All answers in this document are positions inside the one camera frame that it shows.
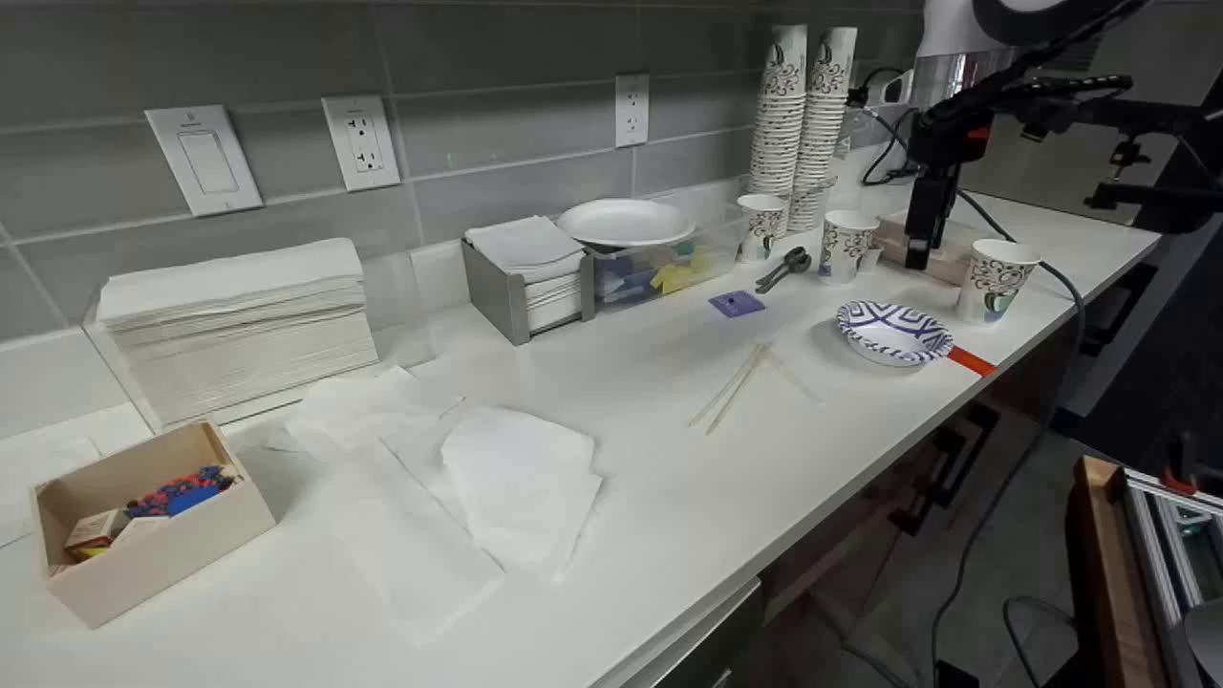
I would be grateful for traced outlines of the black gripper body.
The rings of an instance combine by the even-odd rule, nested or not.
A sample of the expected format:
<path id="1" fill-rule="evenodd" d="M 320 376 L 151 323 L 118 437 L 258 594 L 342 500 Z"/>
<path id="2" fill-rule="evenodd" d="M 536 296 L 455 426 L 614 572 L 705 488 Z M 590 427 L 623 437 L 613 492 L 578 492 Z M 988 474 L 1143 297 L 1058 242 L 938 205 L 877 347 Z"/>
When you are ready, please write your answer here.
<path id="1" fill-rule="evenodd" d="M 943 222 L 956 203 L 960 167 L 988 155 L 989 126 L 933 126 L 923 123 L 911 142 L 916 179 L 906 211 L 906 251 L 928 256 L 939 244 Z"/>

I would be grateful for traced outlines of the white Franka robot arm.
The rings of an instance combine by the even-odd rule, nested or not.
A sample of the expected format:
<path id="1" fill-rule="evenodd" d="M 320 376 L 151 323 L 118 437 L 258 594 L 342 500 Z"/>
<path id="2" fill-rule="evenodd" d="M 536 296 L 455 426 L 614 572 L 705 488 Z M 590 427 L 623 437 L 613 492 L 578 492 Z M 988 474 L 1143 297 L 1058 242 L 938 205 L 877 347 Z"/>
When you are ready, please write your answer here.
<path id="1" fill-rule="evenodd" d="M 906 211 L 911 270 L 927 270 L 939 248 L 960 167 L 988 155 L 994 114 L 1008 90 L 1072 45 L 1097 39 L 1109 22 L 1134 14 L 1143 5 L 1146 0 L 927 0 L 916 56 L 1006 53 L 1006 63 L 913 118 L 906 144 L 916 163 Z"/>

